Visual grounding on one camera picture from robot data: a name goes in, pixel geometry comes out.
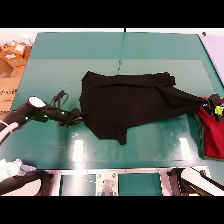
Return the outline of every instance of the metal bracket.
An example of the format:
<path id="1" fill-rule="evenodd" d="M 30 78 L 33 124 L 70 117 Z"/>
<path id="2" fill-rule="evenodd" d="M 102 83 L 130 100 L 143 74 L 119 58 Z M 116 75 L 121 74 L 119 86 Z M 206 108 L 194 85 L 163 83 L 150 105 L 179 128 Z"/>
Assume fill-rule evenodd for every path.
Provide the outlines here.
<path id="1" fill-rule="evenodd" d="M 96 196 L 118 196 L 118 173 L 96 174 Z"/>

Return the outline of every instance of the white floor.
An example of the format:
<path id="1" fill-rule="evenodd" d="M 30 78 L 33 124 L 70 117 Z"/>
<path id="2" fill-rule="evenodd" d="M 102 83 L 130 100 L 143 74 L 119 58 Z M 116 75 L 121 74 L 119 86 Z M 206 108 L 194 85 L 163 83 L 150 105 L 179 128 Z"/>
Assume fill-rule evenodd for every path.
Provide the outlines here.
<path id="1" fill-rule="evenodd" d="M 12 40 L 30 38 L 35 41 L 38 32 L 123 32 L 123 28 L 0 28 L 0 45 Z M 127 28 L 127 32 L 161 32 L 224 36 L 224 28 Z"/>

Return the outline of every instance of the green table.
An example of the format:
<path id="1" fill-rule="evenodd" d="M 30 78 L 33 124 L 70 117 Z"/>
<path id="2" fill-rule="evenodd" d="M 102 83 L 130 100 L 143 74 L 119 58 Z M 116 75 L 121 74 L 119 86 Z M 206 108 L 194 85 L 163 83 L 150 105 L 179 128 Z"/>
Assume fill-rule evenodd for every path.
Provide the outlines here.
<path id="1" fill-rule="evenodd" d="M 203 77 L 206 77 L 201 80 L 204 86 L 201 93 L 209 94 L 214 90 L 224 97 L 222 84 L 197 35 L 40 33 L 37 35 L 12 108 L 24 103 L 31 95 L 50 102 L 62 89 L 70 95 L 64 109 L 79 107 L 81 78 L 85 73 L 92 70 L 105 75 L 116 75 L 120 59 L 120 74 L 138 72 L 139 70 L 134 70 L 135 64 L 139 64 L 139 68 L 145 66 L 146 70 L 142 69 L 142 72 L 150 69 L 155 69 L 156 72 L 158 67 L 152 68 L 156 63 L 162 63 L 163 68 L 165 66 L 171 70 L 175 66 L 169 66 L 177 60 L 180 60 L 179 64 L 191 63 L 201 71 L 200 74 L 203 73 Z M 170 60 L 171 64 L 166 65 L 167 60 Z M 196 89 L 200 92 L 198 85 L 191 90 Z M 151 145 L 148 136 L 152 136 Z M 180 139 L 187 140 L 191 159 L 185 158 L 179 150 L 186 143 Z M 78 148 L 76 143 L 80 143 L 80 140 L 82 147 Z M 54 121 L 46 124 L 32 121 L 14 132 L 1 145 L 0 159 L 12 161 L 20 158 L 40 169 L 208 165 L 212 177 L 224 184 L 224 164 L 202 160 L 198 156 L 199 144 L 199 129 L 192 115 L 132 128 L 128 131 L 128 144 L 125 146 L 120 146 L 113 140 L 98 140 L 83 123 L 64 128 L 59 127 Z"/>

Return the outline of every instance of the red fabric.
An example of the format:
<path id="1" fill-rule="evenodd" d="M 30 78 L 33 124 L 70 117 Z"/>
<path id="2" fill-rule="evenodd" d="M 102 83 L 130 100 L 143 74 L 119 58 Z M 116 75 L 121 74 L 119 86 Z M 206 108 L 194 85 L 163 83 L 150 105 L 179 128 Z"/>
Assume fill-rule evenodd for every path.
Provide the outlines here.
<path id="1" fill-rule="evenodd" d="M 204 154 L 207 157 L 224 159 L 224 122 L 216 121 L 202 107 L 197 110 L 204 122 Z"/>

